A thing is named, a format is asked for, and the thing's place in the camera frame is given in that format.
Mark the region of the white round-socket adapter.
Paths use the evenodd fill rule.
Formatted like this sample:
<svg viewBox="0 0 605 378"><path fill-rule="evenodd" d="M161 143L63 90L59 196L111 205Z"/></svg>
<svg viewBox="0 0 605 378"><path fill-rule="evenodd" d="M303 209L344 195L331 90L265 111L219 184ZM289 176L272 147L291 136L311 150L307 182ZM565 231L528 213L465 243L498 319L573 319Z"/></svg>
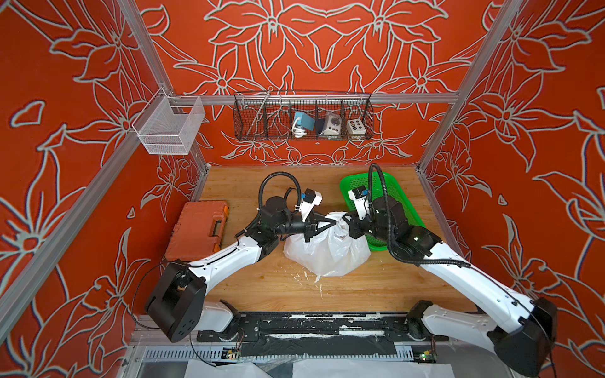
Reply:
<svg viewBox="0 0 605 378"><path fill-rule="evenodd" d="M342 118L340 115L329 112L317 122L316 126L319 136L337 137L341 133Z"/></svg>

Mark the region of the clear plastic wall bin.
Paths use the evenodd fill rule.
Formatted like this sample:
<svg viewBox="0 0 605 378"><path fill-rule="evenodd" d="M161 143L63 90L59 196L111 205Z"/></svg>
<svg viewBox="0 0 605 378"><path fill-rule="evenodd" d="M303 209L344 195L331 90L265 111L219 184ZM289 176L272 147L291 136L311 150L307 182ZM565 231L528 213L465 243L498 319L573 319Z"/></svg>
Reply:
<svg viewBox="0 0 605 378"><path fill-rule="evenodd" d="M159 96L138 117L133 128L148 154L187 155L205 118L200 97Z"/></svg>

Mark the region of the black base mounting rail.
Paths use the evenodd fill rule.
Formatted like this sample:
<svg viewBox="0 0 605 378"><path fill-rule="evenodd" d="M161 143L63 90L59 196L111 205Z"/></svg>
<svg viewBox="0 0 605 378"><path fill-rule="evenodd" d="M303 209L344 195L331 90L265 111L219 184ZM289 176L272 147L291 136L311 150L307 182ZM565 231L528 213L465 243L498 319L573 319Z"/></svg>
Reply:
<svg viewBox="0 0 605 378"><path fill-rule="evenodd" d="M223 358L355 358L422 361L446 336L415 340L405 313L248 312L222 332L195 331L198 343L226 347Z"/></svg>

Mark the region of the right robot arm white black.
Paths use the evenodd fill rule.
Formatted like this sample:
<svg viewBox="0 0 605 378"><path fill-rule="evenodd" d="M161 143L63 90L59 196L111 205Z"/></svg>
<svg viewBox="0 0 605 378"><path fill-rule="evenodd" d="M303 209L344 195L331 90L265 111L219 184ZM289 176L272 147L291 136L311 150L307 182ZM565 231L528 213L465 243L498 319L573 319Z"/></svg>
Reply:
<svg viewBox="0 0 605 378"><path fill-rule="evenodd" d="M354 204L346 220L351 237L373 236L386 243L395 260L441 278L479 308L464 313L427 300L417 302L406 315L412 339L438 335L461 340L493 352L522 376L539 376L556 341L558 314L552 302L507 287L427 228L410 225L403 205L392 196L372 199L364 187L348 196Z"/></svg>

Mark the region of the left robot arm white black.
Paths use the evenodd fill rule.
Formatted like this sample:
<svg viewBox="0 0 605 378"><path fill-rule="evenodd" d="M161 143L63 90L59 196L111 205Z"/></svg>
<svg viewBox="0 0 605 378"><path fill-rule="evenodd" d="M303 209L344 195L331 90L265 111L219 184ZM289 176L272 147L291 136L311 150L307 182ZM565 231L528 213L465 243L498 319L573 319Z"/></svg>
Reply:
<svg viewBox="0 0 605 378"><path fill-rule="evenodd" d="M191 263L170 262L149 297L145 310L167 339L176 343L192 332L216 332L230 339L239 313L225 301L207 302L206 295L241 269L270 255L287 236L305 242L337 224L304 202L303 211L288 208L274 196L258 209L255 219L236 235L236 242Z"/></svg>

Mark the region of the white button box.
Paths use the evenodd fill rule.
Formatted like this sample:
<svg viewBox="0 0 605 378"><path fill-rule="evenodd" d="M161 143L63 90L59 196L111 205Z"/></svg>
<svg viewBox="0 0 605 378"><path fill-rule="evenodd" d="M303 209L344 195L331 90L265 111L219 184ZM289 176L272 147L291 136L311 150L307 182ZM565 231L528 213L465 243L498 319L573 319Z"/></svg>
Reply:
<svg viewBox="0 0 605 378"><path fill-rule="evenodd" d="M366 127L360 118L348 120L347 130L350 140L364 140L366 138Z"/></svg>

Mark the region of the white printed plastic bag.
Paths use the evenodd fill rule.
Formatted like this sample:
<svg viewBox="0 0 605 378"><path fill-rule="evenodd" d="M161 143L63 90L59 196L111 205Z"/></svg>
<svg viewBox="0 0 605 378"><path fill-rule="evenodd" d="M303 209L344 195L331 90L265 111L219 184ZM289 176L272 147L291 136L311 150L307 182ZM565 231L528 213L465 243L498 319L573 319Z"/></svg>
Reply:
<svg viewBox="0 0 605 378"><path fill-rule="evenodd" d="M371 255L365 236L353 239L345 212L326 216L335 221L326 231L306 242L303 235L285 241L285 257L297 262L318 277L343 277L363 265Z"/></svg>

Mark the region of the orange plastic tool case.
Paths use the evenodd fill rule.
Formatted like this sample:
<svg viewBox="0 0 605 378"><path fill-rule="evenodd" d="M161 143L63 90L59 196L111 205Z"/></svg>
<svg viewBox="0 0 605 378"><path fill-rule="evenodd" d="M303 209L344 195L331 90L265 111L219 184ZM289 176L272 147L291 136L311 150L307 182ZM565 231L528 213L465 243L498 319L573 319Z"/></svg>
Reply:
<svg viewBox="0 0 605 378"><path fill-rule="evenodd" d="M165 259L198 261L219 252L228 215L226 201L186 203L173 228Z"/></svg>

